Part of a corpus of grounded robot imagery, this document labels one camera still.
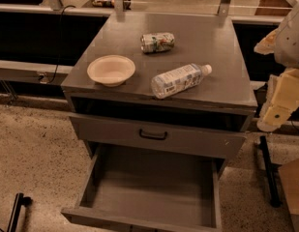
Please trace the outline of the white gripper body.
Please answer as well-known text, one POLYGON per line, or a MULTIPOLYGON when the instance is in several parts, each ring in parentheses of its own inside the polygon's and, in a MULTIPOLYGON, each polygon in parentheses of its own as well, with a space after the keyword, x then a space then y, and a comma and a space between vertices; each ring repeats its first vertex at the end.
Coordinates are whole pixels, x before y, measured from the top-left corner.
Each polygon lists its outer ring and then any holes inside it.
POLYGON ((256 123, 257 128, 260 131, 271 132, 275 131, 279 127, 280 115, 276 111, 272 110, 272 99, 277 87, 277 82, 278 77, 270 75, 267 82, 266 101, 261 107, 259 118, 256 123))

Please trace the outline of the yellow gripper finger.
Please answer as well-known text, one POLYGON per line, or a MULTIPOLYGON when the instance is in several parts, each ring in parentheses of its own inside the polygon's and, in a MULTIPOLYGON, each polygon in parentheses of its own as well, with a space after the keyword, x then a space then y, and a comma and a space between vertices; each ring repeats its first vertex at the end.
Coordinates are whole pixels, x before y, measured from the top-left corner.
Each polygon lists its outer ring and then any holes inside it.
POLYGON ((299 107, 299 70, 288 68, 278 76, 272 99, 273 108, 280 115, 279 127, 299 107))

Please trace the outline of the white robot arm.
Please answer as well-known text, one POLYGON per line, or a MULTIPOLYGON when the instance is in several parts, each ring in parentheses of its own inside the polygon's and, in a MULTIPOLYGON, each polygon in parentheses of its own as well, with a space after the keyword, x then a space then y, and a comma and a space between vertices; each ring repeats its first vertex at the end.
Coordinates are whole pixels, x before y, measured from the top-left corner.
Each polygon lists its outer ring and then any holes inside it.
POLYGON ((263 55, 273 53, 275 61, 285 67, 280 75, 270 75, 266 102, 257 121, 261 131, 271 132, 299 107, 299 2, 277 29, 256 44, 254 51, 263 55))

